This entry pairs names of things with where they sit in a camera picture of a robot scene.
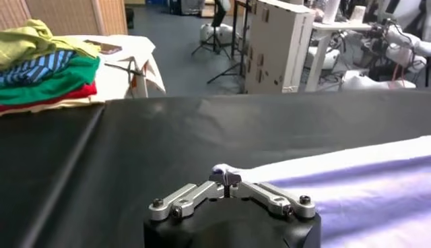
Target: screw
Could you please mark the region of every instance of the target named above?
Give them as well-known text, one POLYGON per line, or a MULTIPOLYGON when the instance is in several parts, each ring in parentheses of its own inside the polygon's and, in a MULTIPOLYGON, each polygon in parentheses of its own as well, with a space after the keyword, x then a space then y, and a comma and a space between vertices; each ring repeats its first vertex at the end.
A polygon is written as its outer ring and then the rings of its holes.
POLYGON ((174 208, 172 210, 172 216, 174 218, 180 218, 181 217, 181 209, 180 208, 174 208))
POLYGON ((153 207, 160 208, 161 206, 163 206, 163 203, 163 199, 156 198, 153 200, 153 207))
POLYGON ((301 195, 299 197, 299 203, 302 205, 308 205, 311 203, 311 198, 308 195, 301 195))
POLYGON ((290 215, 290 214, 292 214, 292 212, 293 212, 293 209, 292 209, 291 206, 286 205, 286 206, 283 207, 283 213, 285 215, 290 215))

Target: striped shirt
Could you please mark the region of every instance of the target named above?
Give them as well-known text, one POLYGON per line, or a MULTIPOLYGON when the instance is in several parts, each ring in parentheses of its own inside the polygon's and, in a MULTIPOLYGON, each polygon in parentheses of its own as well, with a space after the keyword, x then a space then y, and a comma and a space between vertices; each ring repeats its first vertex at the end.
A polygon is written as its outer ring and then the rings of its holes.
POLYGON ((0 87, 38 83, 62 70, 74 54, 74 51, 60 50, 0 71, 0 87))

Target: smartphone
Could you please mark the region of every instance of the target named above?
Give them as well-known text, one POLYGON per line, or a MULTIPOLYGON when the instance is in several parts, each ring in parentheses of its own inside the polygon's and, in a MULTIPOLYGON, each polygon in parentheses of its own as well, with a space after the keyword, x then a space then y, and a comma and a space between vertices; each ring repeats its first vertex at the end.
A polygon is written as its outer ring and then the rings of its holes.
POLYGON ((100 46, 100 53, 104 55, 111 55, 117 53, 122 50, 121 46, 116 46, 113 44, 101 43, 93 40, 85 40, 84 42, 94 44, 96 46, 100 46))

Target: white tablecloth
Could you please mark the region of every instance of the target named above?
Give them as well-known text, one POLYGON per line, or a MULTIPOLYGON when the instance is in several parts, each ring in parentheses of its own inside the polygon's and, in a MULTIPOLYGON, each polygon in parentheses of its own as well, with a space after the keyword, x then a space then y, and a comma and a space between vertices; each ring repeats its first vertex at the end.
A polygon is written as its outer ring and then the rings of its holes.
POLYGON ((428 248, 431 136, 215 171, 309 195, 322 218, 322 246, 428 248))

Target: floor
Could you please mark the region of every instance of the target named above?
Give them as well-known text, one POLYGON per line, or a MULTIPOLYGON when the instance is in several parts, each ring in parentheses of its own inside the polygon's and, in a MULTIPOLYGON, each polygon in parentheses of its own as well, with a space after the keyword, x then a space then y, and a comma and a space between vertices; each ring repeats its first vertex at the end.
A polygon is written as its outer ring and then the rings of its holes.
MULTIPOLYGON (((205 49, 194 56, 191 53, 199 45, 199 29, 211 19, 196 16, 179 16, 167 13, 167 8, 160 6, 133 7, 135 12, 134 29, 130 35, 148 37, 156 46, 153 53, 164 81, 167 96, 205 96, 216 94, 237 94, 240 91, 241 77, 220 77, 212 84, 206 82, 232 65, 227 56, 216 55, 205 49)), ((226 16, 223 23, 232 25, 232 17, 226 16)), ((359 54, 359 48, 347 47, 344 58, 347 63, 359 54)), ((335 71, 346 70, 344 63, 338 63, 335 71)), ((306 81, 304 71, 302 82, 306 81)), ((411 80, 414 75, 406 75, 411 80)), ((424 87, 424 72, 417 85, 424 87)), ((337 87, 323 87, 326 90, 337 90, 337 87)), ((163 96, 161 92, 150 89, 150 96, 163 96)))

